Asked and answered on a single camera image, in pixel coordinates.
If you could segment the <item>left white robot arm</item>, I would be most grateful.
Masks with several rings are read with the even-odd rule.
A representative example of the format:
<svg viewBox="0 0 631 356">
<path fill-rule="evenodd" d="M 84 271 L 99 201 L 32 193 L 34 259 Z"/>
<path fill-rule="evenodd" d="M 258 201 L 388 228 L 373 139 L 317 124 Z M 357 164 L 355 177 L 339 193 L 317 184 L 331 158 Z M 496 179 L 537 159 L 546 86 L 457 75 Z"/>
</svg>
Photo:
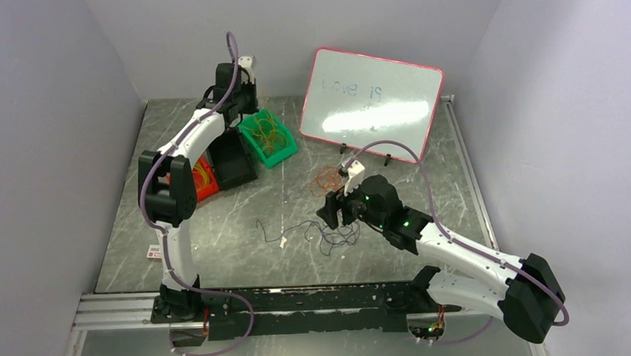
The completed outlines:
<svg viewBox="0 0 631 356">
<path fill-rule="evenodd" d="M 188 123 L 163 147 L 139 155 L 138 203 L 162 250 L 163 278 L 154 317 L 191 322 L 204 312 L 190 240 L 189 220 L 198 204 L 193 169 L 207 156 L 222 191 L 257 178 L 244 136 L 234 125 L 257 112 L 253 68 L 252 56 L 218 64 L 215 83 Z"/>
</svg>

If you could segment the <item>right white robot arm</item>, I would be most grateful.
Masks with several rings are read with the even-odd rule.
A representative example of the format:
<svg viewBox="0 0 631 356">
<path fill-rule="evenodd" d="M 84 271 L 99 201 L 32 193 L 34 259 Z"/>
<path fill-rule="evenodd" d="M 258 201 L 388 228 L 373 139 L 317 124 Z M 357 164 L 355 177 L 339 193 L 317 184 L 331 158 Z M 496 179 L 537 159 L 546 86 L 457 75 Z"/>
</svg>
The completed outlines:
<svg viewBox="0 0 631 356">
<path fill-rule="evenodd" d="M 529 343 L 543 343 L 562 311 L 564 292 L 543 257 L 507 255 L 448 231 L 429 214 L 406 206 L 384 176 L 330 191 L 316 215 L 330 229 L 362 222 L 395 248 L 454 268 L 453 274 L 435 269 L 417 275 L 411 300 L 419 311 L 438 304 L 472 309 L 501 320 Z"/>
</svg>

